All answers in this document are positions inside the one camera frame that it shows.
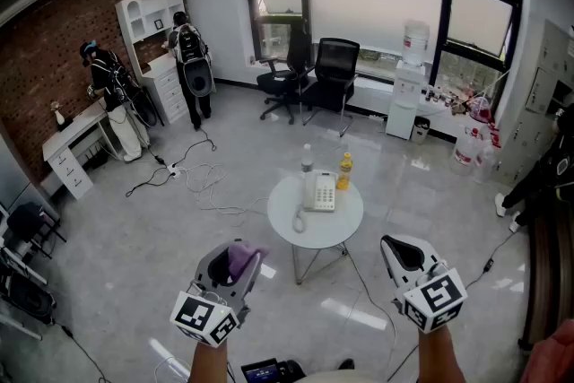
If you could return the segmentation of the black stool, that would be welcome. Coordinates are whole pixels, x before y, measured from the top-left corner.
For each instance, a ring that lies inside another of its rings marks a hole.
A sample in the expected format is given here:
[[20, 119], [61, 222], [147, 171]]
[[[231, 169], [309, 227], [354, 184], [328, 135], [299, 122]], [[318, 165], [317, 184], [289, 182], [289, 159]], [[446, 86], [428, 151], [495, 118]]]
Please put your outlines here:
[[30, 243], [44, 257], [52, 258], [43, 248], [44, 242], [55, 234], [63, 242], [66, 239], [59, 233], [59, 221], [48, 215], [41, 205], [28, 202], [19, 205], [7, 218], [8, 228], [25, 243]]

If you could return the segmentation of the grey metal lockers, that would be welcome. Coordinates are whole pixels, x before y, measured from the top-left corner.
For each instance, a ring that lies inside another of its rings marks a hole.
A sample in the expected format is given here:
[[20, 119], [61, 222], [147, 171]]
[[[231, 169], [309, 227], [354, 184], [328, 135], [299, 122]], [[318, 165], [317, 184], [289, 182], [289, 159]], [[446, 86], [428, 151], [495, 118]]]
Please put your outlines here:
[[493, 178], [507, 186], [518, 183], [550, 147], [554, 114], [569, 104], [574, 91], [569, 34], [548, 20], [535, 26], [499, 122], [502, 144]]

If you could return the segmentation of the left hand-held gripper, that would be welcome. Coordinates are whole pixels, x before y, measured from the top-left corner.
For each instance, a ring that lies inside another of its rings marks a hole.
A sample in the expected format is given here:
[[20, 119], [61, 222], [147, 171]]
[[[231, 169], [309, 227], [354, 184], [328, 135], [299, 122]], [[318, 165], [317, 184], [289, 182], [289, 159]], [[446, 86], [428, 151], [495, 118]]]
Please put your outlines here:
[[178, 294], [170, 314], [170, 323], [185, 336], [212, 348], [243, 326], [250, 312], [245, 298], [260, 273], [255, 273], [253, 261], [246, 273], [228, 286], [229, 246], [229, 242], [222, 243], [201, 259], [194, 281]]

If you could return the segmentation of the pink plastic bag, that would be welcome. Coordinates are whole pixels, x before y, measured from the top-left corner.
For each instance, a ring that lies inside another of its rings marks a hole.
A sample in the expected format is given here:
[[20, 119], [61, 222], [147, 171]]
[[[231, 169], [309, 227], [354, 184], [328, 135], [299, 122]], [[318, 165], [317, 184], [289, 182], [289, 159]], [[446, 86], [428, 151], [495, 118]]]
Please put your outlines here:
[[534, 346], [520, 383], [574, 383], [574, 318]]

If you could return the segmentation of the red label floor jug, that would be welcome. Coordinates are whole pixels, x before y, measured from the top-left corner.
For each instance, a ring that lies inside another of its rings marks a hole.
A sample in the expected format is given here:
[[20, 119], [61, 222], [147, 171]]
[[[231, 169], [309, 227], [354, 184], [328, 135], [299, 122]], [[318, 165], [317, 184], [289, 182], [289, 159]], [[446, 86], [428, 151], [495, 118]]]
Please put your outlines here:
[[498, 162], [497, 157], [499, 150], [500, 146], [497, 142], [489, 141], [478, 151], [475, 157], [473, 175], [473, 179], [476, 183], [482, 184], [489, 179]]
[[474, 166], [477, 148], [481, 143], [479, 129], [466, 127], [455, 143], [449, 165], [453, 172], [458, 175], [468, 175]]

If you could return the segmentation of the person's right forearm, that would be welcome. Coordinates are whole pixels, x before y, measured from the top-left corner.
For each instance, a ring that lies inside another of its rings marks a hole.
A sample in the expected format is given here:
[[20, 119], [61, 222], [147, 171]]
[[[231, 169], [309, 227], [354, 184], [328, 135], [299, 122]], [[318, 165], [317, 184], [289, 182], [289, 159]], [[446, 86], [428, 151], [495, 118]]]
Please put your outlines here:
[[419, 333], [418, 383], [466, 383], [447, 326]]

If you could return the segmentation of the round white side table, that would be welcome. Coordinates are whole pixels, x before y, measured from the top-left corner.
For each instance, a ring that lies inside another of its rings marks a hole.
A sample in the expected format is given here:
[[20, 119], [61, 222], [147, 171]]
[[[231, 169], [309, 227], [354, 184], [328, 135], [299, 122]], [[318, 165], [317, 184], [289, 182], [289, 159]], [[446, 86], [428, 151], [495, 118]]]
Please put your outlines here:
[[310, 271], [317, 256], [326, 249], [348, 254], [346, 241], [359, 229], [364, 204], [357, 187], [335, 190], [332, 213], [303, 209], [304, 178], [296, 174], [283, 178], [274, 187], [267, 202], [267, 217], [274, 232], [291, 245], [295, 283], [301, 285], [314, 274]]

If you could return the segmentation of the purple cloth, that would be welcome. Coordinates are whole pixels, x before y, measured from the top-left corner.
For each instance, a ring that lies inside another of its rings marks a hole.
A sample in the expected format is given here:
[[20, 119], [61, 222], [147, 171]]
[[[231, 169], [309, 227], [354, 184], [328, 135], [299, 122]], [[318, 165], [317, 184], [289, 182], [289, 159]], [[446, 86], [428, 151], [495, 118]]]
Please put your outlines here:
[[243, 239], [235, 239], [228, 247], [228, 281], [231, 284], [236, 283], [253, 261], [256, 261], [255, 273], [258, 274], [268, 254], [267, 247], [254, 246]]

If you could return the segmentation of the white desk telephone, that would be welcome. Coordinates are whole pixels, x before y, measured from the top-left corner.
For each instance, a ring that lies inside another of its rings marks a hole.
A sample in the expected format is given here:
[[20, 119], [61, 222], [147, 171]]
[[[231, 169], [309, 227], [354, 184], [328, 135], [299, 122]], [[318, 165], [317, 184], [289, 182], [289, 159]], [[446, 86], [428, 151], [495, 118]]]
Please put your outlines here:
[[331, 172], [315, 172], [316, 210], [314, 212], [332, 213], [335, 210], [336, 175]]

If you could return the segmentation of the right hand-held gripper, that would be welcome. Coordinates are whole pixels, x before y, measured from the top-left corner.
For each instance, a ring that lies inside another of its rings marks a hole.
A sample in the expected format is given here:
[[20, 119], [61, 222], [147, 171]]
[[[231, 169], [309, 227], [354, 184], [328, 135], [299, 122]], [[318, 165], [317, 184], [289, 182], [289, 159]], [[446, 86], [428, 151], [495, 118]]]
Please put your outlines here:
[[420, 332], [436, 331], [459, 315], [467, 291], [457, 270], [438, 262], [439, 256], [428, 241], [384, 235], [380, 250], [391, 279], [404, 285], [396, 290], [393, 303]]

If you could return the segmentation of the white desk with drawers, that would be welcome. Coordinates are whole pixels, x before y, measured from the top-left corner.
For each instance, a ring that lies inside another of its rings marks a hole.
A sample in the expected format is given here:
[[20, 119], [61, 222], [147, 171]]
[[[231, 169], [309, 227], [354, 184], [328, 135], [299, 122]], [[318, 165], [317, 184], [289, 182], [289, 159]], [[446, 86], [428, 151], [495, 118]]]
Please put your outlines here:
[[119, 152], [113, 144], [116, 137], [109, 134], [106, 129], [108, 122], [108, 113], [103, 108], [103, 100], [99, 100], [77, 115], [63, 131], [52, 135], [42, 145], [43, 160], [76, 200], [84, 196], [93, 183], [71, 150], [71, 144], [95, 128], [96, 140], [90, 141], [85, 149], [102, 141], [105, 145], [104, 152], [118, 158]]

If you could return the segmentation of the white water dispenser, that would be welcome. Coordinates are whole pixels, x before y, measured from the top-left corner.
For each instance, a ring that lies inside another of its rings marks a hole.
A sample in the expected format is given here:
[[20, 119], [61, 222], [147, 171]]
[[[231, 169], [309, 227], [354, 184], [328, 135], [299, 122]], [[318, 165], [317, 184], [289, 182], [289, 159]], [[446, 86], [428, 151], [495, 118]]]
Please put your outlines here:
[[399, 60], [389, 106], [386, 134], [409, 140], [424, 84], [425, 68]]

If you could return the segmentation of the black waist device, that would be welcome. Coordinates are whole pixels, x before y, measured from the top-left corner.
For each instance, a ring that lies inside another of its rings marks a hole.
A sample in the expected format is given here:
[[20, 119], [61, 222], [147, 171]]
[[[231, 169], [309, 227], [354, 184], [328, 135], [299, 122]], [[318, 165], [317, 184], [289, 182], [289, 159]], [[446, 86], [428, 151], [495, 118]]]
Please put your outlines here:
[[296, 383], [306, 377], [295, 360], [278, 361], [275, 358], [243, 365], [241, 371], [247, 383]]

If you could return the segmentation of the white hutch desk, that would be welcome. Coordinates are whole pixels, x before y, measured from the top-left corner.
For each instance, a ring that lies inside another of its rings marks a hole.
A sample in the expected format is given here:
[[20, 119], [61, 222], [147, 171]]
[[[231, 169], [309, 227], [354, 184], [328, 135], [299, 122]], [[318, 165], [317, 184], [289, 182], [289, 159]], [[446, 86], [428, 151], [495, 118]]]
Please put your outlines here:
[[[173, 14], [184, 0], [122, 0], [117, 19], [135, 79], [151, 99], [160, 122], [171, 124], [188, 113], [178, 82], [175, 58], [162, 47], [173, 31]], [[154, 21], [161, 19], [163, 29]]]

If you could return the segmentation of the small white vase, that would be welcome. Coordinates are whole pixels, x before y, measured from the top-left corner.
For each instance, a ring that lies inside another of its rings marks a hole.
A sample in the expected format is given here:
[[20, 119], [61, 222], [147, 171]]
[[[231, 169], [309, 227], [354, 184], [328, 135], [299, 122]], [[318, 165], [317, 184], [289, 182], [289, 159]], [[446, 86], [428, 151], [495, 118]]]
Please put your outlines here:
[[57, 100], [50, 102], [50, 109], [53, 112], [56, 121], [57, 121], [57, 129], [62, 131], [65, 129], [65, 117], [60, 113], [60, 104]]

